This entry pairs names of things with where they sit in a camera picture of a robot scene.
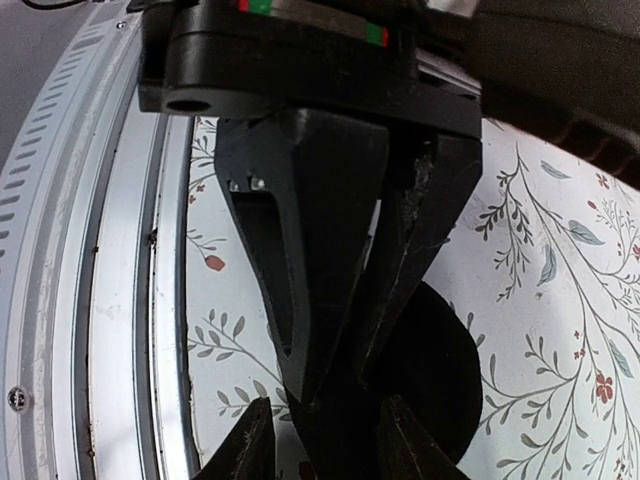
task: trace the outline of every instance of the floral pattern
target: floral pattern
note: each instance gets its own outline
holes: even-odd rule
[[[425,280],[476,340],[484,408],[460,468],[472,479],[637,479],[639,198],[497,122],[485,175]],[[256,280],[199,119],[188,201],[188,348],[206,461],[252,398],[272,401],[280,480],[311,480]]]

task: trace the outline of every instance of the green stripe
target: green stripe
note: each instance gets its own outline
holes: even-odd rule
[[[249,0],[249,11],[259,15],[271,15],[271,0]]]
[[[384,34],[382,27],[374,25],[373,23],[367,23],[367,42],[375,45],[383,45]]]

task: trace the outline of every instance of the red flower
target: red flower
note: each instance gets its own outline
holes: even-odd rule
[[[607,403],[613,398],[612,384],[613,380],[611,380],[611,377],[605,379],[602,373],[596,376],[596,395],[600,397],[602,403]]]
[[[300,475],[300,480],[316,480],[316,474],[313,472],[313,467],[309,462],[300,462],[298,464],[298,475]]]
[[[604,175],[600,175],[599,173],[596,173],[596,176],[598,177],[598,184],[601,187],[606,188],[607,190],[609,190],[609,179],[607,177],[605,177]]]
[[[227,264],[224,261],[215,255],[209,255],[204,259],[204,263],[207,264],[211,270],[215,270],[216,272],[221,271]]]

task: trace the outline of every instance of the gray floor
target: gray floor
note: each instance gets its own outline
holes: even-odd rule
[[[0,0],[0,170],[31,104],[91,11],[90,4],[37,11]]]

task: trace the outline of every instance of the screw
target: screw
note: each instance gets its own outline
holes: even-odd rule
[[[251,177],[251,190],[253,190],[254,192],[261,192],[266,189],[267,186],[264,183],[264,180],[258,177]]]
[[[9,390],[7,401],[11,410],[16,413],[24,413],[29,409],[31,397],[24,388],[16,386]]]

